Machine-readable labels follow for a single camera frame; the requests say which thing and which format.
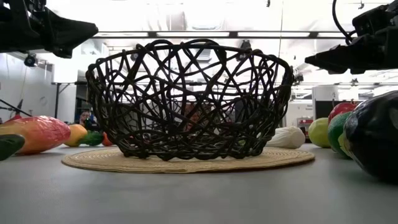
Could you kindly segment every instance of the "gray table surface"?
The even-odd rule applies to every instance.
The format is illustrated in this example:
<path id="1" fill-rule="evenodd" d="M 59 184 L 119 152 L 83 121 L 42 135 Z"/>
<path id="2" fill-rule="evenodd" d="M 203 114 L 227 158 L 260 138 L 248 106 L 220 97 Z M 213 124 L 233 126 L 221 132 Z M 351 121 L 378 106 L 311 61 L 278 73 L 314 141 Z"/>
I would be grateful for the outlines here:
<path id="1" fill-rule="evenodd" d="M 0 162 L 0 223 L 397 223 L 398 186 L 331 149 L 301 166 L 214 174 L 71 168 L 56 148 Z"/>

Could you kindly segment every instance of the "woven basket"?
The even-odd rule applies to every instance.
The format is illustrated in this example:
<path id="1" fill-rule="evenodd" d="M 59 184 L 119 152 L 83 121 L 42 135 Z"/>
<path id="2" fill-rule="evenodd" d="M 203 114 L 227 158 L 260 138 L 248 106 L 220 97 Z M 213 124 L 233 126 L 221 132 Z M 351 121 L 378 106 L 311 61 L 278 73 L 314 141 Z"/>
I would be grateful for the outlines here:
<path id="1" fill-rule="evenodd" d="M 274 55 L 208 39 L 137 45 L 98 59 L 86 78 L 109 140 L 126 157 L 165 161 L 260 155 L 285 115 L 294 79 Z"/>

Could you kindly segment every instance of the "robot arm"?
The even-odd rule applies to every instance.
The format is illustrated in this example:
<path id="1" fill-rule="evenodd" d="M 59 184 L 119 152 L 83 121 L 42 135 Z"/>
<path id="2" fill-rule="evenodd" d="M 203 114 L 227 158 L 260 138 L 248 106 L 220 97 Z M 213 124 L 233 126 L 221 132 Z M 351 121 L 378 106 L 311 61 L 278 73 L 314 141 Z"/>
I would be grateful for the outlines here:
<path id="1" fill-rule="evenodd" d="M 71 58 L 75 47 L 98 33 L 95 24 L 59 17 L 45 5 L 46 0 L 0 0 L 0 53 L 45 49 Z"/>
<path id="2" fill-rule="evenodd" d="M 329 73 L 342 74 L 350 69 L 351 74 L 362 74 L 366 70 L 398 68 L 398 0 L 371 9 L 353 19 L 355 31 L 345 33 L 347 46 L 338 45 L 332 49 L 307 57 L 305 63 L 312 64 Z"/>

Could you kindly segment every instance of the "round jute mat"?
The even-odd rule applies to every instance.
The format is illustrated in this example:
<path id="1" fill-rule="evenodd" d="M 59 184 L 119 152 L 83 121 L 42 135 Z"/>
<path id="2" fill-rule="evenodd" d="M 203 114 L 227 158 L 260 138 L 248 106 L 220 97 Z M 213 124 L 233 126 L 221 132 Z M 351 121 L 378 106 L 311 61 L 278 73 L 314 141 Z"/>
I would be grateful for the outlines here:
<path id="1" fill-rule="evenodd" d="M 110 172 L 182 174 L 239 169 L 265 169 L 303 163 L 314 158 L 315 155 L 311 152 L 266 147 L 260 156 L 244 159 L 231 157 L 209 161 L 172 159 L 165 162 L 155 156 L 148 159 L 127 158 L 123 156 L 123 153 L 118 148 L 111 148 L 68 155 L 63 158 L 62 163 L 81 169 Z"/>

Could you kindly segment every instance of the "fake fruit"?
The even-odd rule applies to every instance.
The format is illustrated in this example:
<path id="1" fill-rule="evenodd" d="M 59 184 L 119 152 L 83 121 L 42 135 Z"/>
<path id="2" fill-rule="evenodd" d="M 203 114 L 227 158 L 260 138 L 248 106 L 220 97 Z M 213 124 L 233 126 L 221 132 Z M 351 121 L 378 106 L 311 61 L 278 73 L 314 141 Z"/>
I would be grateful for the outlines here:
<path id="1" fill-rule="evenodd" d="M 108 135 L 106 134 L 106 132 L 104 132 L 103 135 L 104 135 L 104 140 L 102 141 L 102 145 L 112 146 L 113 143 L 108 139 Z"/>
<path id="2" fill-rule="evenodd" d="M 319 147 L 330 147 L 328 140 L 328 118 L 316 119 L 308 129 L 311 142 Z"/>
<path id="3" fill-rule="evenodd" d="M 80 140 L 80 144 L 86 144 L 89 146 L 97 146 L 104 140 L 103 134 L 97 131 L 88 131 L 86 136 Z"/>
<path id="4" fill-rule="evenodd" d="M 344 131 L 347 150 L 363 170 L 398 181 L 398 91 L 362 102 L 348 117 Z"/>
<path id="5" fill-rule="evenodd" d="M 70 137 L 64 144 L 70 147 L 78 147 L 81 144 L 80 140 L 87 135 L 87 130 L 80 124 L 69 125 L 69 128 Z"/>
<path id="6" fill-rule="evenodd" d="M 18 134 L 0 135 L 0 161 L 14 155 L 25 144 L 25 138 Z"/>
<path id="7" fill-rule="evenodd" d="M 68 125 L 49 116 L 20 118 L 0 125 L 0 134 L 20 134 L 24 146 L 17 154 L 36 154 L 64 143 L 70 136 Z"/>
<path id="8" fill-rule="evenodd" d="M 339 103 L 337 104 L 333 110 L 330 112 L 329 117 L 328 117 L 328 124 L 330 124 L 330 121 L 338 114 L 342 113 L 347 113 L 349 111 L 353 111 L 355 109 L 356 105 L 352 103 Z"/>
<path id="9" fill-rule="evenodd" d="M 329 124 L 328 127 L 328 139 L 330 142 L 331 148 L 337 152 L 338 154 L 342 155 L 344 158 L 349 158 L 347 152 L 345 152 L 345 145 L 344 145 L 344 124 L 351 112 L 338 114 L 336 115 Z"/>

